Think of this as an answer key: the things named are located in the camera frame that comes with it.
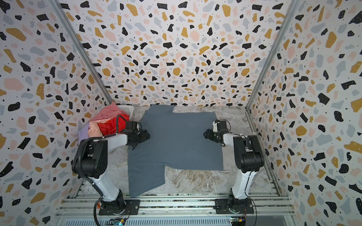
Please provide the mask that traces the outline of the grey t-shirt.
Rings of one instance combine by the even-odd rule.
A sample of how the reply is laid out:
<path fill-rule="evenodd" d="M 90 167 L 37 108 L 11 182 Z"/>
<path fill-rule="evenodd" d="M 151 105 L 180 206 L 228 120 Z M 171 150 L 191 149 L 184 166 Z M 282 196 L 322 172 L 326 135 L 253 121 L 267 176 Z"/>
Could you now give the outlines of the grey t-shirt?
<path fill-rule="evenodd" d="M 165 183 L 165 167 L 223 170 L 222 148 L 204 137 L 214 112 L 175 113 L 172 105 L 153 105 L 140 120 L 150 139 L 128 149 L 130 197 Z"/>

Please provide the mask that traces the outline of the white laundry basket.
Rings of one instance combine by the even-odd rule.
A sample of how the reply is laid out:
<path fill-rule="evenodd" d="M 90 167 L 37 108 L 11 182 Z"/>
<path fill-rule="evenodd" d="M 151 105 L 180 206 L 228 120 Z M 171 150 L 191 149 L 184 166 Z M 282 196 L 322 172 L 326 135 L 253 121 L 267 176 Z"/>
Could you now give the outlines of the white laundry basket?
<path fill-rule="evenodd" d="M 132 105 L 117 105 L 118 108 L 124 112 L 126 112 L 130 118 L 133 116 L 134 107 Z"/>

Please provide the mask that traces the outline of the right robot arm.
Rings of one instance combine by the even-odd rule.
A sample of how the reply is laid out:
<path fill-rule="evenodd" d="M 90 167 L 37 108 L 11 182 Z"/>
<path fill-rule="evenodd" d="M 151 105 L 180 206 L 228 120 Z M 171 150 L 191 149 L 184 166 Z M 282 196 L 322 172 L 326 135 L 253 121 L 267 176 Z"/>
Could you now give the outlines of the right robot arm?
<path fill-rule="evenodd" d="M 234 160 L 238 173 L 234 186 L 226 199 L 216 199 L 217 214 L 243 214 L 254 213 L 253 202 L 249 196 L 250 187 L 254 177 L 264 167 L 265 161 L 262 149 L 256 135 L 239 135 L 236 133 L 215 132 L 206 130 L 206 139 L 234 148 Z"/>

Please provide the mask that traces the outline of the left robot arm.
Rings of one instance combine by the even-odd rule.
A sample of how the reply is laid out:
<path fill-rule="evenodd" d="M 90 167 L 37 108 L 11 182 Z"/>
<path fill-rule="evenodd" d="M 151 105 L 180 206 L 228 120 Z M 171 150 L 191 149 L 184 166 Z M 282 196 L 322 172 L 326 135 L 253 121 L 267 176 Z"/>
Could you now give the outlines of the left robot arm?
<path fill-rule="evenodd" d="M 131 146 L 150 139 L 150 134 L 136 121 L 126 121 L 125 129 L 101 137 L 90 137 L 80 142 L 72 163 L 72 171 L 88 181 L 100 195 L 100 211 L 118 215 L 127 210 L 123 193 L 111 180 L 108 172 L 108 152 L 118 147 Z"/>

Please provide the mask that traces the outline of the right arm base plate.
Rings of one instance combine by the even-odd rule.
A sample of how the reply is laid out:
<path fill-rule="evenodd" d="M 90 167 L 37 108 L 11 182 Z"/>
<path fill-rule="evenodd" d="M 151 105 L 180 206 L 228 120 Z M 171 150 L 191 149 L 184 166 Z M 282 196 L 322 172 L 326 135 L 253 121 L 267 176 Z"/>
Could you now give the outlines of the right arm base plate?
<path fill-rule="evenodd" d="M 215 199 L 214 209 L 217 214 L 254 214 L 251 199 Z"/>

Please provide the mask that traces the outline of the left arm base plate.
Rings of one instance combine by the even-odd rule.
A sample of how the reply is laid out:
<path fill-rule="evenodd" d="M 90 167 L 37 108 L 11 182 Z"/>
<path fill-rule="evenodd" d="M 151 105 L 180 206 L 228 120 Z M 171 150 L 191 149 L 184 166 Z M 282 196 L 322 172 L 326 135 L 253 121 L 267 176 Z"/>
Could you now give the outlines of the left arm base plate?
<path fill-rule="evenodd" d="M 137 215 L 140 207 L 140 200 L 121 200 L 105 202 L 101 201 L 101 208 L 99 210 L 100 216 L 125 216 Z"/>

